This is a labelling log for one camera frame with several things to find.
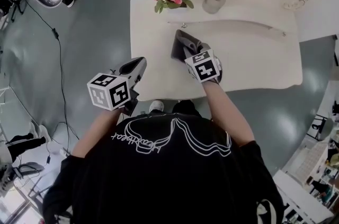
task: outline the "white shoe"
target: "white shoe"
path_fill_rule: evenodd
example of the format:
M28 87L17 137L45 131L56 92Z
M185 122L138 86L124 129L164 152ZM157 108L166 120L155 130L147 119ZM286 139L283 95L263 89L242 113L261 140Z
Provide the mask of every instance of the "white shoe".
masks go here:
M150 104L149 111L151 112L152 110L159 110L159 111L164 111L164 103L159 100L155 100Z
M33 134L34 138L38 138L38 133L35 130L35 125L33 122L30 121L30 133Z
M52 141L51 137L48 134L48 131L45 126L39 125L39 137L44 137L46 140L46 143L49 143Z
M69 5L67 5L67 7L73 6L73 5L74 5L74 2L75 2L75 0L73 0Z

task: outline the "person wearing black shirt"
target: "person wearing black shirt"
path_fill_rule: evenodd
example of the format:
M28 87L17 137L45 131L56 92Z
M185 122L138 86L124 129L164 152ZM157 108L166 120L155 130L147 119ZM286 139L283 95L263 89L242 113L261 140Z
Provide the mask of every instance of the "person wearing black shirt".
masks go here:
M213 121L188 101L118 125L119 110L103 111L44 197L46 224L281 223L250 126L217 83L202 86Z

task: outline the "person's right arm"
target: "person's right arm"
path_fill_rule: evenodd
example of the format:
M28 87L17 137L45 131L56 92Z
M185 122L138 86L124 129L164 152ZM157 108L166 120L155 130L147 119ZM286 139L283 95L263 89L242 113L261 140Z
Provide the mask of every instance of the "person's right arm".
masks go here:
M224 129L239 146L253 141L254 136L249 124L222 88L210 81L202 83L202 86L214 123Z

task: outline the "floor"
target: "floor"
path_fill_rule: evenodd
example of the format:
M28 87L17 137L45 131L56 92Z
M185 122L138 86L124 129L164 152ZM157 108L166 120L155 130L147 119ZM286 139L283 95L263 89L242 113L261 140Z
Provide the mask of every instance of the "floor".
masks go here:
M86 83L131 56L130 0L78 0L72 8L62 5L53 10L28 1L60 35L68 122L81 137L100 112L91 104ZM3 45L5 82L36 122L67 147L65 126L60 124L55 131L57 123L64 121L64 103L59 46L52 32L27 8L6 30ZM320 106L333 65L331 37L303 42L300 49L302 85L228 93L250 123L271 173L283 167L300 145ZM206 99L194 102L201 114L210 118ZM166 101L168 111L173 105ZM148 107L149 102L139 103L135 114L147 112ZM15 113L7 118L8 124L17 124ZM70 149L75 142L71 135Z

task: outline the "power cord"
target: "power cord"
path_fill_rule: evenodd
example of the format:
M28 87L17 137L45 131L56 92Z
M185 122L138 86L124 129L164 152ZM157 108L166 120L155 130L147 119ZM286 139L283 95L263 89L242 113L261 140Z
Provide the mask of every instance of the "power cord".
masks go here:
M68 141L67 141L67 152L68 152L68 149L69 149L69 131L68 131L68 122L67 122L67 112L66 112L66 98L65 98L65 93L64 93L64 71L63 71L63 64L62 64L62 60L61 60L61 43L60 43L60 40L59 40L59 34L57 32L57 30L55 28L52 28L42 17L41 15L27 2L27 0L25 0L27 5L42 19L42 21L48 26L51 28L52 30L52 33L54 35L54 37L56 38L56 40L58 41L59 43L59 51L60 51L60 71L61 71L61 93L63 95L63 99L64 99L64 116L65 116L65 124L66 124L66 128L67 128L67 137L68 137Z

